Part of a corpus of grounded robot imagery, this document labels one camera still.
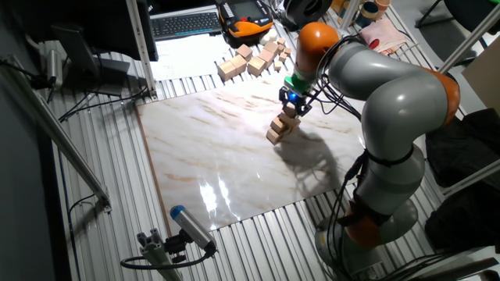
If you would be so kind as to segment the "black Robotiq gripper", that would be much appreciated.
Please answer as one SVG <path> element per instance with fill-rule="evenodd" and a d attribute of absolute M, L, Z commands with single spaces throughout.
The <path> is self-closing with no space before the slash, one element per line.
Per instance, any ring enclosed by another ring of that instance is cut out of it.
<path fill-rule="evenodd" d="M 304 116 L 312 109 L 312 106 L 306 102 L 304 96 L 286 87 L 282 87 L 279 90 L 279 100 L 284 107 L 291 105 L 297 108 L 297 114 L 299 116 Z"/>

